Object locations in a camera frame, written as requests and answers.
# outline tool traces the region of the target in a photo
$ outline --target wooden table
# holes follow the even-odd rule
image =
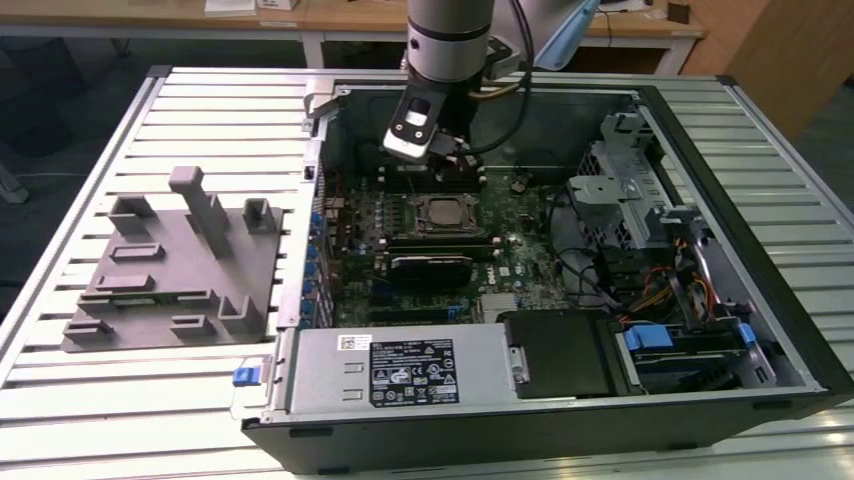
[[[665,0],[656,0],[663,8]],[[405,40],[405,0],[301,0],[292,11],[258,9],[248,17],[208,18],[204,0],[0,1],[2,35],[299,40],[309,68],[323,68],[327,41]],[[656,73],[677,74],[706,30],[643,12],[597,16],[581,46],[665,50]]]

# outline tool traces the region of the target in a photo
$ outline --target slotted metal table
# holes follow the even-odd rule
[[[397,81],[399,72],[173,68],[144,80],[104,154],[0,328],[2,478],[291,478],[240,433],[264,386],[234,389],[230,373],[273,343],[66,354],[62,328],[89,282],[121,193],[181,208],[168,193],[174,165],[205,171],[225,207],[263,196],[284,229],[309,205],[299,193],[316,142],[304,97],[336,79]],[[679,117],[780,272],[848,371],[854,369],[854,222],[738,86],[715,78],[544,74],[537,84],[655,85]],[[665,160],[676,185],[681,180]],[[680,189],[683,198],[687,192]],[[304,239],[283,235],[271,328],[300,272]],[[852,403],[766,424],[711,448],[361,474],[371,478],[491,479],[850,478]]]

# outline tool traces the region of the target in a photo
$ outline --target power supply label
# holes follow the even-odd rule
[[[371,343],[371,405],[459,403],[451,340]]]

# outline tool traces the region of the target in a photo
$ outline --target cpu socket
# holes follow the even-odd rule
[[[424,238],[468,238],[483,235],[477,223],[477,199],[471,195],[419,195],[415,233]]]

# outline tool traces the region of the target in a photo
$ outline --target motherboard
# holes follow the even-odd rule
[[[397,179],[403,193],[381,176],[329,177],[336,327],[479,323],[493,321],[493,304],[571,305],[544,235],[553,186],[509,170],[484,171],[465,193],[417,174]]]

